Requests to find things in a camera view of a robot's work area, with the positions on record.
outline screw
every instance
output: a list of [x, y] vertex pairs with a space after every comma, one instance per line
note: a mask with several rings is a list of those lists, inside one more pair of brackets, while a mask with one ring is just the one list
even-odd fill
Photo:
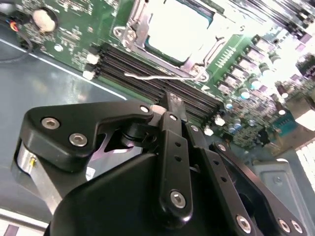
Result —
[[303, 230], [301, 228], [301, 226], [294, 220], [291, 220], [292, 225], [294, 226], [294, 228], [296, 229], [297, 232], [299, 232], [300, 234], [303, 233]]
[[287, 223], [286, 223], [284, 220], [279, 219], [279, 223], [280, 223], [281, 228], [282, 228], [285, 232], [287, 232], [287, 233], [290, 233], [290, 232], [291, 232], [291, 229], [290, 229], [289, 225], [287, 225]]
[[172, 114], [170, 114], [169, 117], [171, 117], [172, 120], [177, 120], [177, 117]]
[[79, 133], [71, 134], [69, 137], [69, 141], [72, 145], [75, 145], [77, 147], [84, 147], [88, 143], [87, 137]]
[[140, 109], [145, 112], [148, 113], [149, 112], [149, 108], [145, 107], [145, 106], [140, 106]]
[[237, 224], [241, 227], [241, 229], [245, 233], [247, 233], [247, 234], [251, 233], [251, 231], [252, 231], [251, 225], [249, 224], [248, 220], [245, 217], [243, 217], [241, 215], [237, 215], [236, 221], [237, 221]]
[[198, 132], [198, 128], [197, 128], [197, 126], [195, 126], [195, 125], [192, 125], [192, 126], [191, 126], [191, 128], [192, 128], [192, 130], [193, 130], [193, 131], [196, 131], [196, 132]]
[[171, 201], [177, 208], [184, 208], [186, 206], [186, 200], [180, 192], [171, 192]]
[[225, 146], [223, 146], [222, 144], [219, 144], [219, 148], [220, 148], [222, 151], [226, 151]]
[[47, 117], [44, 118], [41, 121], [41, 124], [46, 128], [46, 129], [57, 129], [60, 126], [59, 121], [57, 121], [55, 118], [52, 117]]

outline black cable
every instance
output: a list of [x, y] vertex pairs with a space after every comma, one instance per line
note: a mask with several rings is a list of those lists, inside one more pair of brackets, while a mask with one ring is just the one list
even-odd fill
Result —
[[25, 53], [23, 53], [22, 55], [18, 56], [18, 57], [15, 57], [15, 58], [11, 58], [11, 59], [0, 59], [0, 64], [3, 64], [3, 63], [13, 63], [13, 62], [17, 62], [17, 61], [20, 61], [20, 60], [23, 60], [24, 58], [26, 58], [33, 50], [33, 44], [32, 42], [27, 38], [27, 36], [25, 34], [23, 34], [22, 32], [16, 32], [18, 34], [18, 36], [20, 36], [22, 39], [24, 39], [29, 48], [27, 49], [27, 51]]

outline gray metal panel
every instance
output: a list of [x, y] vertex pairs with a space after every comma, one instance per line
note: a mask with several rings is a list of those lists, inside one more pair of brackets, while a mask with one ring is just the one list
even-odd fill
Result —
[[[16, 42], [16, 37], [0, 27], [1, 59], [21, 53], [4, 40]], [[39, 59], [28, 57], [19, 63], [0, 64], [0, 208], [45, 222], [50, 220], [45, 203], [18, 186], [10, 172], [24, 113], [38, 106], [123, 101], [124, 95], [115, 95], [119, 92], [102, 86], [104, 88], [44, 55]], [[112, 168], [130, 158], [129, 155], [120, 159], [115, 157], [107, 159], [103, 169]]]
[[315, 226], [289, 163], [270, 161], [256, 163], [255, 174], [266, 187], [304, 224], [308, 235], [315, 235]]
[[308, 211], [312, 217], [313, 222], [315, 222], [315, 193], [295, 150], [289, 149], [285, 153], [277, 156], [277, 158], [284, 158], [290, 163], [290, 167], [303, 195], [304, 201], [308, 207]]

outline cable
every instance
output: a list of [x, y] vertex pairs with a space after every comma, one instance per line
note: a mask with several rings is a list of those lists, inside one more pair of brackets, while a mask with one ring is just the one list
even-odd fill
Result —
[[16, 22], [11, 22], [11, 23], [10, 23], [10, 27], [11, 27], [11, 29], [12, 29], [13, 31], [15, 31], [15, 32], [18, 32], [18, 31], [19, 31], [18, 27], [16, 26]]
[[11, 59], [0, 59], [0, 64], [3, 63], [13, 63], [13, 62], [17, 62], [20, 60], [23, 60], [24, 58], [26, 58], [33, 50], [33, 44], [32, 42], [27, 38], [27, 36], [25, 34], [23, 34], [22, 32], [19, 31], [19, 28], [17, 27], [16, 22], [12, 22], [12, 21], [6, 21], [9, 25], [10, 28], [15, 31], [17, 33], [18, 36], [20, 36], [22, 39], [24, 39], [29, 48], [26, 50], [25, 53], [23, 53], [22, 55], [15, 57], [15, 58], [11, 58]]

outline capacitor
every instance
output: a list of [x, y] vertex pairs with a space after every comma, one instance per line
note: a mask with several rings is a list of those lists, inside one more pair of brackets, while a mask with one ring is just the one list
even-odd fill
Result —
[[259, 89], [261, 87], [261, 82], [259, 81], [257, 76], [253, 76], [249, 79], [249, 83], [251, 84], [252, 89]]
[[275, 68], [280, 68], [282, 65], [282, 59], [279, 55], [272, 55], [269, 57], [271, 60], [272, 64], [274, 65]]
[[265, 79], [269, 80], [269, 79], [272, 78], [273, 72], [272, 72], [272, 70], [269, 68], [269, 66], [267, 66], [266, 64], [263, 64], [263, 65], [261, 65], [261, 66], [259, 67], [259, 69], [260, 69], [260, 72], [261, 72], [262, 76], [263, 76]]
[[230, 134], [234, 134], [236, 132], [236, 129], [234, 128], [234, 125], [233, 124], [229, 124], [228, 126], [228, 132]]
[[251, 94], [247, 88], [240, 88], [239, 93], [241, 95], [241, 98], [244, 100], [249, 99], [249, 97], [251, 96]]
[[253, 120], [253, 119], [250, 119], [250, 120], [248, 121], [248, 125], [249, 125], [250, 127], [254, 127], [254, 126], [256, 125], [256, 121]]
[[233, 101], [231, 99], [227, 99], [224, 106], [227, 110], [231, 110], [233, 108]]
[[235, 119], [235, 120], [234, 120], [233, 127], [234, 127], [236, 130], [241, 129], [241, 128], [242, 128], [241, 120], [240, 120], [240, 119]]
[[289, 94], [287, 93], [287, 91], [283, 85], [278, 85], [276, 88], [277, 88], [277, 91], [281, 95], [282, 98], [289, 97]]
[[285, 111], [283, 105], [281, 104], [281, 102], [275, 101], [274, 103], [275, 103], [275, 107], [277, 109], [278, 114], [283, 116], [286, 113], [286, 111]]

